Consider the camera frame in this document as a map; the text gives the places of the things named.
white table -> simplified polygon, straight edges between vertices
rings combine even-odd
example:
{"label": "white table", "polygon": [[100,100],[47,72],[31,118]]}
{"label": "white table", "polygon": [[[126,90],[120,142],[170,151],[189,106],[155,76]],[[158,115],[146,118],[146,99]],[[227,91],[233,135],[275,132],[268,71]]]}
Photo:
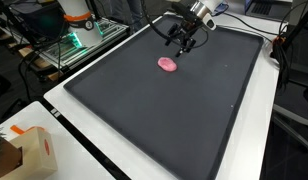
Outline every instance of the white table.
{"label": "white table", "polygon": [[46,180],[115,179],[39,102],[30,104],[0,125],[7,140],[17,137],[10,130],[12,125],[23,130],[41,126],[51,134],[58,171]]}
{"label": "white table", "polygon": [[[276,22],[238,16],[257,28],[278,32],[279,24]],[[217,24],[246,28],[228,16],[219,16],[215,21]],[[46,93],[44,98],[133,180],[175,179],[172,174],[63,89],[65,83],[116,48]],[[274,60],[268,56],[270,49],[270,46],[264,45],[255,64],[217,175],[218,180],[259,179],[278,78]]]}

cardboard box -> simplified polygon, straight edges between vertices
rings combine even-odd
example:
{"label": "cardboard box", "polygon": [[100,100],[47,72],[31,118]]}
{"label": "cardboard box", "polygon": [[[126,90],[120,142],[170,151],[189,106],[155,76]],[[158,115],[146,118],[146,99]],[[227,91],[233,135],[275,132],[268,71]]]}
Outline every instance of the cardboard box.
{"label": "cardboard box", "polygon": [[51,135],[48,132],[33,128],[10,143],[22,148],[23,163],[0,180],[41,180],[57,171]]}

black tray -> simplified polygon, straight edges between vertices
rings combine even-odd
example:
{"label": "black tray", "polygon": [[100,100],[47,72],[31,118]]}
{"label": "black tray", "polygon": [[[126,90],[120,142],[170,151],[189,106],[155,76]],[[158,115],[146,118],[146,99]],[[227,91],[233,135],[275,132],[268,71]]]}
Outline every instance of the black tray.
{"label": "black tray", "polygon": [[[167,32],[178,21],[156,26]],[[199,30],[197,45],[205,37]],[[214,179],[263,39],[217,28],[179,58],[164,43],[147,28],[64,87],[176,177]],[[160,69],[160,57],[177,71]]]}

pink object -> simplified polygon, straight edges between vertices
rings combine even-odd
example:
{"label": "pink object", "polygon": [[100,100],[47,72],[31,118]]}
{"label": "pink object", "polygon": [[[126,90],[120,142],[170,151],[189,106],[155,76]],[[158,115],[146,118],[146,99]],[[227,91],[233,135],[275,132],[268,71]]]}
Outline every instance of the pink object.
{"label": "pink object", "polygon": [[175,64],[175,62],[167,57],[161,57],[157,64],[164,70],[167,72],[173,72],[177,69],[177,65]]}

white table surface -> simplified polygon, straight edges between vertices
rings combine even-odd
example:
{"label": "white table surface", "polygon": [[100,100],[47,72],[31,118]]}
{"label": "white table surface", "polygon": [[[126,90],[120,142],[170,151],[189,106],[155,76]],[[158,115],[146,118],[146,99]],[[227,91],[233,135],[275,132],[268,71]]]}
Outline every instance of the white table surface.
{"label": "white table surface", "polygon": [[115,178],[39,103],[34,102],[0,125],[6,139],[18,135],[10,130],[41,126],[51,134],[58,171],[46,180],[114,180]]}
{"label": "white table surface", "polygon": [[[257,28],[278,32],[277,22],[237,16]],[[225,15],[215,18],[215,21],[219,25],[246,28],[239,21]],[[46,93],[44,98],[133,180],[175,179],[63,89],[65,83],[115,49]],[[264,45],[255,64],[216,178],[218,180],[259,179],[278,78],[274,60],[268,56],[270,49],[268,43]]]}

